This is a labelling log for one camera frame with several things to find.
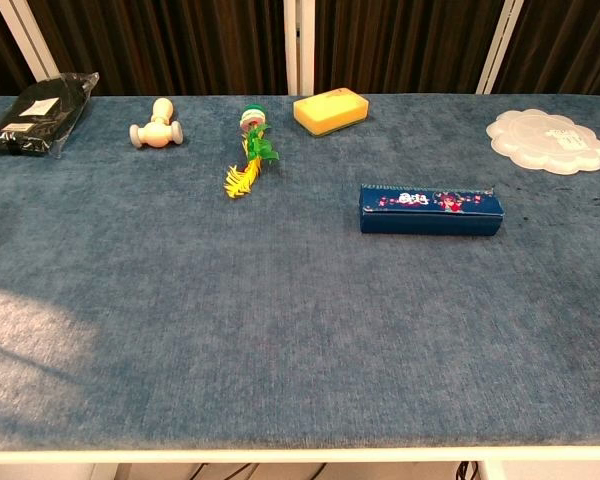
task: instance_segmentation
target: blue fabric surface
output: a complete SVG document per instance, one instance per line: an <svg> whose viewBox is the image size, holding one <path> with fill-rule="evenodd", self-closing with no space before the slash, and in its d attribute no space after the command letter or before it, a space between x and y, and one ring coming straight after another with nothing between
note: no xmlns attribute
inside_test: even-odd
<svg viewBox="0 0 600 480"><path fill-rule="evenodd" d="M600 97L368 98L314 138L289 97L176 97L184 144L138 151L153 98L96 97L60 159L0 157L0 450L600 444L600 171L485 133L600 138ZM280 164L230 201L253 102ZM505 220L364 235L361 183L494 186Z"/></svg>

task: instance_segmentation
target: blue pencil case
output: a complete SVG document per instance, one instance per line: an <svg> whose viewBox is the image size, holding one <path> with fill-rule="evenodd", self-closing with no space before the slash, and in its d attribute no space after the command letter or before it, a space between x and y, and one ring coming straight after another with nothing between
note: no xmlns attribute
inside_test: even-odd
<svg viewBox="0 0 600 480"><path fill-rule="evenodd" d="M503 218L504 211L493 190L360 187L363 233L494 235Z"/></svg>

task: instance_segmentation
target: sponge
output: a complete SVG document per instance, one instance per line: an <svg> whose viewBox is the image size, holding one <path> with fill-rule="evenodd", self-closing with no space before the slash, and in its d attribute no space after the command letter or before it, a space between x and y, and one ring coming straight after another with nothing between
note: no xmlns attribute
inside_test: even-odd
<svg viewBox="0 0 600 480"><path fill-rule="evenodd" d="M337 88L293 103L293 117L320 136L367 118L369 100L348 88Z"/></svg>

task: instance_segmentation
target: white table edge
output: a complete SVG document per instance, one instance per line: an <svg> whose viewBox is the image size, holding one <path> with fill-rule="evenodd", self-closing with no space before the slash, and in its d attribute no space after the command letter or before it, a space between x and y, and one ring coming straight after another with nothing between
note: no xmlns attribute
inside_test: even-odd
<svg viewBox="0 0 600 480"><path fill-rule="evenodd" d="M485 460L600 460L600 446L422 447L242 450L0 451L16 463L349 463Z"/></svg>

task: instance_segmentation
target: white plastic lid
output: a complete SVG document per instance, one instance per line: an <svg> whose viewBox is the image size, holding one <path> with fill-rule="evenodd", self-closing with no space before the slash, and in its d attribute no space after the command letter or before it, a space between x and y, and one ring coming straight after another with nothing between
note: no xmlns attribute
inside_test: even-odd
<svg viewBox="0 0 600 480"><path fill-rule="evenodd" d="M600 169L600 140L590 129L541 110L510 110L487 127L491 147L516 164L570 175Z"/></svg>

